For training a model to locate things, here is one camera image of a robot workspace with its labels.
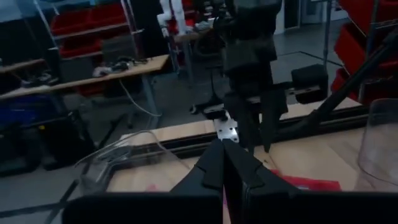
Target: concrete floor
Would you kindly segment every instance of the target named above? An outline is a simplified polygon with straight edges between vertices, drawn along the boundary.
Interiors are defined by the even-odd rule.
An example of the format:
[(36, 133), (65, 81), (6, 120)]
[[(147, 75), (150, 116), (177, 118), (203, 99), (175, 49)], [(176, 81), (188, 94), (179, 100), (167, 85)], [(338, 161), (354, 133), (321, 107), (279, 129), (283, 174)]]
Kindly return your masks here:
[[(333, 46), (341, 25), (344, 21), (333, 22), (330, 33), (329, 60), (340, 63), (333, 51)], [(285, 82), (291, 79), (290, 71), (296, 68), (322, 63), (322, 60), (310, 57), (303, 53), (323, 57), (324, 28), (323, 26), (307, 26), (299, 30), (292, 30), (286, 34), (275, 36), (275, 46), (279, 56), (278, 60), (272, 62), (272, 71), (275, 82)], [(160, 127), (173, 126), (178, 124), (201, 121), (205, 118), (202, 115), (191, 115), (189, 108), (193, 103), (205, 102), (211, 96), (210, 79), (208, 72), (203, 71), (203, 65), (195, 64), (195, 79), (197, 85), (189, 88), (185, 80), (166, 80), (155, 84), (155, 96), (158, 107), (163, 113)], [(339, 66), (328, 63), (327, 70), (330, 77), (330, 83), (335, 77)], [(228, 80), (215, 75), (215, 87), (219, 96), (222, 96), (228, 90)], [(76, 95), (65, 97), (65, 102), (69, 108), (77, 108), (82, 99)], [(109, 120), (115, 119), (123, 113), (131, 110), (127, 101), (125, 103), (115, 104), (112, 107), (90, 106), (86, 101), (85, 113), (83, 117), (89, 121), (89, 132), (92, 138), (99, 142), (110, 124)], [(138, 96), (137, 102), (146, 107), (144, 97)], [(294, 98), (288, 99), (289, 104), (296, 103)], [(134, 119), (134, 128), (128, 130), (126, 119), (116, 128), (108, 142), (116, 141), (122, 134), (132, 133), (147, 128), (148, 115), (137, 111), (138, 115)], [(11, 216), (12, 213), (5, 211), (36, 207), (57, 203), (65, 193), (75, 176), (71, 167), (46, 172), (37, 170), (33, 173), (18, 175), (0, 179), (0, 224), (7, 223), (45, 223), (51, 213), (44, 207), (41, 212), (30, 213), (29, 209), (20, 210), (23, 215)], [(78, 188), (72, 193), (70, 198), (80, 196)], [(59, 224), (59, 213), (53, 214), (55, 218), (51, 223)]]

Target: transparent plastic cup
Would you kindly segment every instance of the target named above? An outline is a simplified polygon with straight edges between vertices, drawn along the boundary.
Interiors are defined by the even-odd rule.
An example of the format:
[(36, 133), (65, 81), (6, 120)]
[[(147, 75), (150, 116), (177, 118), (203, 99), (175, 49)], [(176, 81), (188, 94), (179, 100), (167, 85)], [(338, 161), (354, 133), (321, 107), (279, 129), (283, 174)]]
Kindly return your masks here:
[(114, 142), (75, 165), (83, 195), (168, 192), (193, 165), (166, 149), (150, 131)]
[(356, 190), (398, 192), (398, 100), (371, 104), (358, 165)]

